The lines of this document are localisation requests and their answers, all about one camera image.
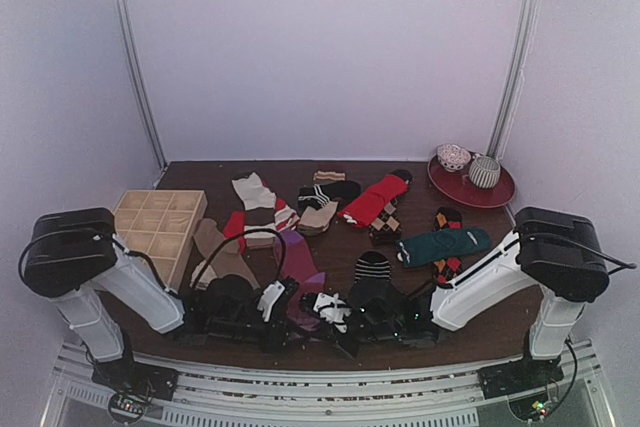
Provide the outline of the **purple magenta striped sock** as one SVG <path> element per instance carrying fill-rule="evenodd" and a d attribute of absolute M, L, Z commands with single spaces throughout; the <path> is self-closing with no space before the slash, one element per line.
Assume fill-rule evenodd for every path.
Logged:
<path fill-rule="evenodd" d="M 319 320 L 300 308 L 304 294 L 318 294 L 324 291 L 326 273 L 316 269 L 306 239 L 294 230 L 281 232 L 285 245 L 285 259 L 281 278 L 291 277 L 299 283 L 299 288 L 287 305 L 287 317 L 298 327 L 311 332 L 319 325 Z"/>

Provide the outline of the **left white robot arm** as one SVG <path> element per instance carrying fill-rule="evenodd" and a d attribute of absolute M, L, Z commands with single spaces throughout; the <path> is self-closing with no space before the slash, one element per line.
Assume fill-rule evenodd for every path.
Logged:
<path fill-rule="evenodd" d="M 137 389 L 144 371 L 128 357 L 126 333 L 108 314 L 100 292 L 116 297 L 152 330 L 180 345 L 221 337 L 276 352 L 287 343 L 286 311 L 299 289 L 291 277 L 276 276 L 259 289 L 238 274 L 227 274 L 181 296 L 162 281 L 149 255 L 126 246 L 105 208 L 39 217 L 19 257 L 18 274 L 26 287 L 55 305 L 123 391 Z"/>

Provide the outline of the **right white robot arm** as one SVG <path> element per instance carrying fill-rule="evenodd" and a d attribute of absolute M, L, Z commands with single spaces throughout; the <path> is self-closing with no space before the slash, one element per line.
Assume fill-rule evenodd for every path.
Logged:
<path fill-rule="evenodd" d="M 346 298 L 310 293 L 300 307 L 327 326 L 330 339 L 356 356 L 367 341 L 397 341 L 433 347 L 448 333 L 529 287 L 543 299 L 525 335 L 523 359 L 513 366 L 519 387 L 535 387 L 551 371 L 587 304 L 609 286 L 609 258 L 601 251 L 594 224 L 586 217 L 537 207 L 515 215 L 515 226 L 492 246 L 477 228 L 440 230 L 401 240 L 402 263 L 418 266 L 448 253 L 460 256 L 464 244 L 483 258 L 432 289 L 403 294 L 390 281 L 368 277 L 355 282 Z"/>

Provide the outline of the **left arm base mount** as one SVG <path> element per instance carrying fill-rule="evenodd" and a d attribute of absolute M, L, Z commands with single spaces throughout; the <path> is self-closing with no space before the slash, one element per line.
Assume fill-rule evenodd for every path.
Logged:
<path fill-rule="evenodd" d="M 109 362 L 99 362 L 86 348 L 86 359 L 93 367 L 91 380 L 113 391 L 107 413 L 117 424 L 132 426 L 143 419 L 155 400 L 173 399 L 179 372 L 136 361 L 130 347 L 125 347 L 121 358 Z"/>

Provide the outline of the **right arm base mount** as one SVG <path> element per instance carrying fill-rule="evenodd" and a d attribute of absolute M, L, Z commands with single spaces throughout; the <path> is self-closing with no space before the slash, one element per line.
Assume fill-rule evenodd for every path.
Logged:
<path fill-rule="evenodd" d="M 553 407 L 550 387 L 564 379 L 561 357 L 534 360 L 526 350 L 519 360 L 483 367 L 478 381 L 486 400 L 508 397 L 511 414 L 518 420 L 542 421 Z"/>

